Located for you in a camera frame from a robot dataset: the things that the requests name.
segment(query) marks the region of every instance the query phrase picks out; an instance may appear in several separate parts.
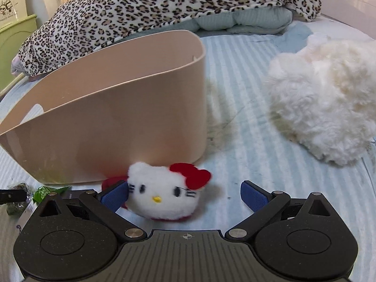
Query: mattress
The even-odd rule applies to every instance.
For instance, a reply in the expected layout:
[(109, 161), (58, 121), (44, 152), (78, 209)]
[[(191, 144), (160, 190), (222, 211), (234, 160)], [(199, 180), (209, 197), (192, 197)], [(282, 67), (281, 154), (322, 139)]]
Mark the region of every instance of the mattress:
[[(333, 24), (341, 26), (332, 26), (334, 37), (341, 35), (340, 29), (348, 28), (329, 19), (322, 21), (323, 31), (329, 31), (328, 26)], [(117, 213), (148, 233), (152, 229), (225, 232), (252, 214), (240, 199), (243, 180), (249, 179), (267, 191), (285, 191), (295, 198), (320, 191), (358, 241), (352, 281), (375, 282), (375, 148), (370, 147), (353, 166), (325, 164), (304, 147), (286, 140), (275, 126), (277, 119), (269, 113), (263, 77), (270, 60), (280, 52), (298, 51), (305, 46), (308, 35), (318, 29), (296, 22), (280, 36), (203, 35), (207, 49), (208, 139), (206, 152), (196, 165), (209, 170), (213, 178), (203, 192), (199, 209), (185, 222), (151, 221), (125, 209)], [(7, 94), (0, 102), (0, 119), (35, 83), (24, 79)], [(40, 185), (0, 149), (0, 188), (18, 182), (35, 188)], [(83, 188), (100, 191), (100, 184), (75, 186)], [(3, 206), (0, 220), (0, 281), (18, 282), (22, 277), (12, 256), (16, 218), (9, 217)]]

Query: metal screw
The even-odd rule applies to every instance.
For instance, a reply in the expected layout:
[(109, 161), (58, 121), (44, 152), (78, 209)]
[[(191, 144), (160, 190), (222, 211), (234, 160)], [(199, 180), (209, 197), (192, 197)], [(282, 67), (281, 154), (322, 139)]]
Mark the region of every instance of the metal screw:
[(131, 228), (125, 231), (124, 233), (129, 238), (139, 238), (144, 234), (144, 232), (141, 229), (138, 228)]
[(247, 231), (244, 229), (235, 228), (229, 231), (229, 235), (233, 238), (243, 238), (247, 235)]

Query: green leaf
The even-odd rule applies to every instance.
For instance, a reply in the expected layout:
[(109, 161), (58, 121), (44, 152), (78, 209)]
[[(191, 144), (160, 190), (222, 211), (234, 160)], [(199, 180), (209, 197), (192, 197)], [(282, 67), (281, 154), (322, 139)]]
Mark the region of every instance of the green leaf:
[(41, 201), (46, 197), (46, 195), (48, 193), (51, 193), (51, 192), (56, 192), (58, 194), (62, 194), (64, 193), (65, 191), (71, 189), (72, 187), (71, 186), (66, 186), (64, 188), (59, 188), (59, 189), (56, 189), (56, 188), (51, 188), (49, 186), (41, 186), (39, 189), (36, 190), (36, 192), (34, 193), (33, 195), (33, 201), (36, 203), (36, 204), (40, 204)]

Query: green furniture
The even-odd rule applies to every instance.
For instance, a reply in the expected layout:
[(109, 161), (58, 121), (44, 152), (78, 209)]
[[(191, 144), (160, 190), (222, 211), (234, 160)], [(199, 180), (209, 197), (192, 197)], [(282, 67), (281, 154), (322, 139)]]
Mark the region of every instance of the green furniture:
[(0, 29), (0, 92), (14, 80), (11, 63), (22, 43), (36, 30), (36, 15), (13, 22)]

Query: hello kitty head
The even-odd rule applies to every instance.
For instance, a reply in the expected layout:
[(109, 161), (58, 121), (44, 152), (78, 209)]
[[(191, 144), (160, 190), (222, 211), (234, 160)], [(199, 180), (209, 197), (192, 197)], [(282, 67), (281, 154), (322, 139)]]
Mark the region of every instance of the hello kitty head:
[(186, 163), (166, 167), (138, 162), (130, 166), (128, 177), (129, 210), (147, 218), (177, 220), (194, 212), (211, 174)]

